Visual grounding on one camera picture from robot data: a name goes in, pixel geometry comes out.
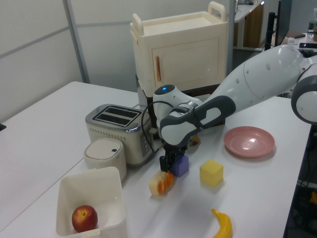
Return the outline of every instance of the black stand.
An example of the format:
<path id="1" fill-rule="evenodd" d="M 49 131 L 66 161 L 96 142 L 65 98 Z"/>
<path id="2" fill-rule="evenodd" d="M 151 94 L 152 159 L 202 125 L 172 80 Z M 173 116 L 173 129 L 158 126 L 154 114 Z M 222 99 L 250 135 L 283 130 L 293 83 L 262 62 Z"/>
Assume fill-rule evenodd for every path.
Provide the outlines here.
<path id="1" fill-rule="evenodd" d="M 272 35 L 274 33 L 273 28 L 274 28 L 274 19 L 275 18 L 276 18 L 275 12 L 270 12 L 268 14 L 266 38 L 265 38 L 265 45 L 264 45 L 265 51 L 271 49 Z"/>

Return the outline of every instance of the orange handle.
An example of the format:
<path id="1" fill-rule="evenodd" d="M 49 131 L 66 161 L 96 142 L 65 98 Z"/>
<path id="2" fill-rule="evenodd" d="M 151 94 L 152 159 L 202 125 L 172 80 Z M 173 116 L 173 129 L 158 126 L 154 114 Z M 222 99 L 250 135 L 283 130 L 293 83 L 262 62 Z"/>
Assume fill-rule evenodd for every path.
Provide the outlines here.
<path id="1" fill-rule="evenodd" d="M 158 82 L 161 81 L 160 79 L 160 68 L 159 68 L 159 57 L 158 56 L 155 56 L 155 61 L 157 63 L 157 76 L 158 76 Z"/>

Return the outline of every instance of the white wall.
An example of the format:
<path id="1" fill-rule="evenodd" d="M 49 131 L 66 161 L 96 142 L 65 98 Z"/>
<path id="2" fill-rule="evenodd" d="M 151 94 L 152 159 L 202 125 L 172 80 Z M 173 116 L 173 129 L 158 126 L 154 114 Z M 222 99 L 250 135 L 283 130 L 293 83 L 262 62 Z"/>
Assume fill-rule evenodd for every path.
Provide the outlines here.
<path id="1" fill-rule="evenodd" d="M 69 0 L 84 69 L 90 83 L 136 92 L 129 24 L 208 11 L 211 0 Z"/>
<path id="2" fill-rule="evenodd" d="M 82 81 L 63 0 L 1 0 L 0 123 Z"/>
<path id="3" fill-rule="evenodd" d="M 289 29 L 306 33 L 309 21 L 314 19 L 317 0 L 293 0 Z"/>

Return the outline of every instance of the purple cube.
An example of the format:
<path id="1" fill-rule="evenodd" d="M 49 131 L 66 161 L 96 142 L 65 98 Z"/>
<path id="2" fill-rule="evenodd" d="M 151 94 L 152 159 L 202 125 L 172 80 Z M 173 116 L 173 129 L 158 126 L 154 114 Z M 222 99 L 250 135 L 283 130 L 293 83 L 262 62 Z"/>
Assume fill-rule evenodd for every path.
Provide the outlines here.
<path id="1" fill-rule="evenodd" d="M 177 177 L 182 177 L 189 170 L 189 159 L 186 155 L 178 155 L 172 167 L 172 173 Z"/>

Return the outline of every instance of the apple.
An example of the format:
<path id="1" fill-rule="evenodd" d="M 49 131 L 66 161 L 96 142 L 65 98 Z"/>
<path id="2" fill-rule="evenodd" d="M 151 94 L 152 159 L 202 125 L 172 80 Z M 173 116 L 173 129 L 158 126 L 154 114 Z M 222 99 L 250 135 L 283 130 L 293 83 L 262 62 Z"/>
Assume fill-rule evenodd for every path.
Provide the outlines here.
<path id="1" fill-rule="evenodd" d="M 78 233 L 93 230 L 97 227 L 97 212 L 89 205 L 77 207 L 73 212 L 71 221 L 75 231 Z"/>

